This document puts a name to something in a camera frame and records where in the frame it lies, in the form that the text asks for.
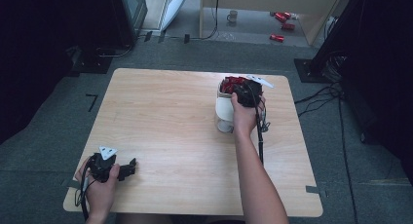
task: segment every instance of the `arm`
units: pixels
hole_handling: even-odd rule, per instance
[[[237,99],[237,95],[233,93],[234,137],[245,222],[288,223],[282,200],[250,138],[256,127],[255,109],[241,106]]]
[[[79,182],[81,182],[82,173],[87,161],[88,159],[83,162],[82,166],[75,174],[75,177]],[[105,183],[96,181],[86,191],[86,197],[89,203],[89,218],[86,223],[99,224],[105,222],[115,199],[115,188],[119,169],[120,166],[118,164],[113,165],[109,172],[109,178]],[[94,180],[91,177],[89,183],[91,184],[93,181]]]

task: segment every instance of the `black stand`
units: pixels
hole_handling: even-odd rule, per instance
[[[112,58],[99,56],[95,50],[83,50],[73,65],[70,76],[79,76],[80,73],[106,74]]]
[[[86,58],[84,54],[81,53],[74,64],[72,71],[79,73],[106,74],[111,62],[111,56]]]
[[[331,83],[321,72],[311,71],[311,59],[294,59],[295,68],[302,83]]]
[[[331,83],[322,75],[325,63],[332,56],[347,56],[357,41],[363,0],[350,0],[330,34],[313,59],[294,60],[302,83]]]

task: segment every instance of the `red item on floor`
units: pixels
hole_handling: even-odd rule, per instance
[[[270,36],[270,40],[273,40],[273,41],[278,41],[278,42],[283,42],[283,36],[281,36],[281,35],[276,35],[276,34],[271,34],[271,36]]]
[[[282,13],[283,16],[286,17],[286,19],[291,19],[291,13]]]
[[[286,22],[286,17],[282,13],[275,13],[274,17],[282,23]]]
[[[282,24],[282,29],[283,30],[294,30],[294,28],[295,28],[295,25],[294,24],[292,24],[292,23],[283,23]]]

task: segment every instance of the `black tape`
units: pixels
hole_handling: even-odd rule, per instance
[[[80,189],[79,182],[73,179],[63,179],[63,181],[61,181],[60,183],[60,186],[67,187],[67,188],[71,187],[74,189]]]
[[[151,40],[151,36],[152,36],[152,31],[149,31],[148,33],[146,33],[145,42]]]
[[[324,198],[328,197],[327,192],[325,192],[324,190],[319,190],[318,187],[306,186],[306,192],[319,194],[321,197],[324,197]]]
[[[96,103],[98,94],[86,94],[86,96],[94,96],[94,101],[92,102],[92,105],[91,105],[91,107],[89,108],[89,111],[88,111],[88,112],[91,112],[92,109],[94,108],[94,104]]]
[[[189,43],[189,34],[185,34],[185,39],[183,40],[183,44]]]
[[[159,36],[158,43],[164,42],[165,34],[167,34],[167,31],[166,31],[166,30],[164,30],[164,31],[161,32],[161,35]]]

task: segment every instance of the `white container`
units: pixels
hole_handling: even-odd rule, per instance
[[[231,98],[218,97],[215,104],[215,124],[222,132],[232,133],[234,108],[231,103]]]

